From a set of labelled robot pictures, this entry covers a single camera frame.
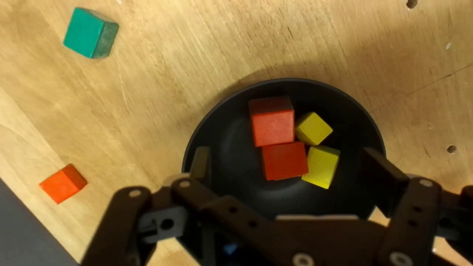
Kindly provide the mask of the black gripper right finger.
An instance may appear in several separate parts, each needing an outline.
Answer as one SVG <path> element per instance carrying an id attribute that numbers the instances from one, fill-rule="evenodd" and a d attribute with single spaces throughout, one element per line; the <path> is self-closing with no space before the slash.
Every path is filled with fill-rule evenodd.
<path id="1" fill-rule="evenodd" d="M 374 148 L 360 157 L 363 190 L 389 219 L 377 252 L 382 266 L 448 266 L 434 253 L 437 237 L 473 264 L 473 187 L 459 194 L 438 182 L 410 178 Z"/>

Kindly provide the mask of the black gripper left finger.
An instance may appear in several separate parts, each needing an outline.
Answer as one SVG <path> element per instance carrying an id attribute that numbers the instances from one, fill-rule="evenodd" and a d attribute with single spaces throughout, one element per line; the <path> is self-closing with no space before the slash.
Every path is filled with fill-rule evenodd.
<path id="1" fill-rule="evenodd" d="M 114 194 L 80 266 L 147 266 L 160 242 L 176 239 L 202 266 L 233 266 L 233 244 L 206 209 L 212 151 L 200 147 L 188 178 L 153 194 L 129 187 Z"/>

